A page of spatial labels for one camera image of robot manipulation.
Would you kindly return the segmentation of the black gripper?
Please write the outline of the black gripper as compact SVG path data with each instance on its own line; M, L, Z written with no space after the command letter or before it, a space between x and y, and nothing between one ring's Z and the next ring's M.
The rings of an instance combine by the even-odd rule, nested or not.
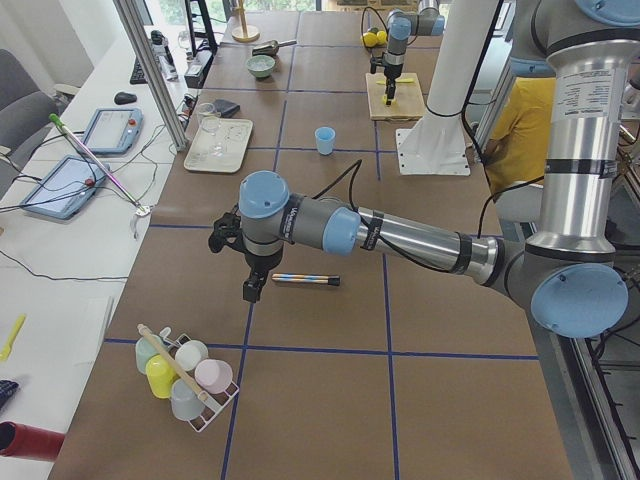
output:
M385 90L384 90L384 95L382 100L384 104L390 104L395 99L395 92L396 92L395 80L399 78L402 73L403 55L394 54L389 51L384 51L378 57L376 57L375 55L371 55L370 73L375 74L378 67L381 67L384 69L384 76L387 78L385 80Z
M237 211L238 206L235 205L230 212L225 212L214 221L208 246L213 253L220 253L224 247L229 247L244 255L251 271L249 280L243 283L243 299L255 303L256 299L261 298L268 272L277 267L282 260L282 244L279 244L273 253L256 254L250 251Z

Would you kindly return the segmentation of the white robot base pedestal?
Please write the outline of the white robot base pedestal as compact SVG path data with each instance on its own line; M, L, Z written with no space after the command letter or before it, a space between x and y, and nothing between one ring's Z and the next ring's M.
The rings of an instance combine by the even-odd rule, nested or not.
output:
M502 3L457 0L451 5L423 117L398 129L402 175L467 176L462 113L473 91L483 52L493 36Z

